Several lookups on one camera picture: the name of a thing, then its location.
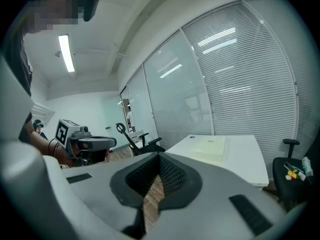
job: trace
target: white desk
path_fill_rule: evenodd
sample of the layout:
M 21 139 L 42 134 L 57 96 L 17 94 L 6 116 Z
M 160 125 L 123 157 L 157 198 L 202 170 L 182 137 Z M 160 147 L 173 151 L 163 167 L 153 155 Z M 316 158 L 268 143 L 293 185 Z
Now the white desk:
M 198 143 L 208 138 L 207 135 L 188 135 L 166 152 L 228 169 L 255 187 L 262 188 L 269 184 L 265 161 L 254 135 L 215 135 L 214 137 L 225 137 L 221 164 L 201 160 L 193 153 Z

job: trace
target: office chair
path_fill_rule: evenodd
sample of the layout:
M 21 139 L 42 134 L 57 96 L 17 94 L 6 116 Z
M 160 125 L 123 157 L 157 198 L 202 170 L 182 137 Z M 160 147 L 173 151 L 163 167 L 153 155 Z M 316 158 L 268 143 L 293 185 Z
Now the office chair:
M 286 211 L 291 209 L 292 202 L 305 201 L 310 195 L 310 184 L 306 178 L 304 181 L 300 179 L 287 180 L 286 175 L 288 169 L 284 167 L 285 162 L 290 165 L 303 169 L 300 159 L 292 158 L 292 153 L 295 145 L 300 145 L 300 142 L 295 139 L 283 139 L 284 144 L 289 144 L 289 152 L 287 157 L 276 157 L 272 162 L 272 173 L 276 190 L 263 189 L 264 191 L 279 197 L 278 202 L 283 202 Z
M 157 145 L 157 142 L 162 140 L 162 138 L 160 138 L 160 137 L 148 142 L 148 145 L 146 145 L 145 136 L 148 135 L 149 133 L 144 133 L 139 136 L 139 138 L 142 139 L 142 148 L 138 148 L 136 146 L 136 144 L 133 142 L 133 140 L 126 133 L 126 127 L 124 126 L 124 124 L 118 122 L 115 125 L 116 125 L 117 131 L 119 133 L 123 134 L 126 137 L 126 139 L 129 141 L 129 143 L 131 144 L 130 148 L 133 152 L 134 157 L 141 155 L 141 154 L 150 153 L 150 152 L 165 152 L 166 151 L 163 147 L 160 147 Z

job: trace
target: ceiling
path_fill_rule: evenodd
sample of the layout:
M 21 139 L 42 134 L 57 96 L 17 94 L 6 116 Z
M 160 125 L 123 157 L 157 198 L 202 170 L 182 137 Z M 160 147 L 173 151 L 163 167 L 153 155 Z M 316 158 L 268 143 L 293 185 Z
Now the ceiling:
M 79 20 L 78 25 L 54 26 L 25 37 L 24 44 L 34 71 L 40 71 L 48 82 L 61 78 L 75 78 L 81 74 L 95 74 L 105 70 L 105 77 L 111 73 L 113 61 L 122 58 L 118 54 L 122 40 L 130 26 L 150 0 L 100 0 L 96 14 L 89 22 Z M 60 51 L 58 36 L 69 34 L 70 49 L 75 73 L 68 73 Z

